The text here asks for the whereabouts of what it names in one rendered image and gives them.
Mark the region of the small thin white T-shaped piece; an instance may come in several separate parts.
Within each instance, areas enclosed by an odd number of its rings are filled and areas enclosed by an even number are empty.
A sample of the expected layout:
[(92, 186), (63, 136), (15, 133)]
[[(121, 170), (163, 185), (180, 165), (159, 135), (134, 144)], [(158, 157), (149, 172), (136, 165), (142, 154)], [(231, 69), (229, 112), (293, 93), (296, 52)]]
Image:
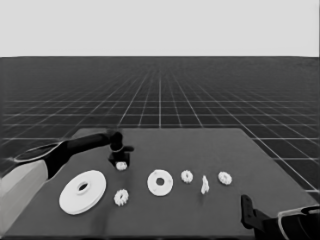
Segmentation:
[(202, 194), (206, 194), (209, 191), (210, 187), (209, 187), (209, 182), (207, 180), (206, 176), (202, 177), (202, 186), (201, 186), (201, 193)]

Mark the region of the white round carrier with pins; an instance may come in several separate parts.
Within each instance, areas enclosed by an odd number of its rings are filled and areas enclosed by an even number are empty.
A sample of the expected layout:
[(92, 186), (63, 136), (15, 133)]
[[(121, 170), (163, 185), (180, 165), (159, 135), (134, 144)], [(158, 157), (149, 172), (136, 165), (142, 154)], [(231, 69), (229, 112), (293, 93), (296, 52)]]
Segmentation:
[(156, 169), (147, 178), (148, 190), (157, 197), (168, 195), (174, 185), (171, 174), (163, 169)]

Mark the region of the large thick white disc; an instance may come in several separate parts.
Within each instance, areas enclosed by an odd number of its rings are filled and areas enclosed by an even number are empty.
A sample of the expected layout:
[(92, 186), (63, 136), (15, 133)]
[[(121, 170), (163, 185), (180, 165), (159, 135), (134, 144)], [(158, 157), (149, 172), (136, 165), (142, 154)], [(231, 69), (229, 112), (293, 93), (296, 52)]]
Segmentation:
[(65, 185), (59, 196), (59, 206), (69, 215), (82, 214), (100, 201), (106, 188), (107, 180), (102, 172), (85, 171)]

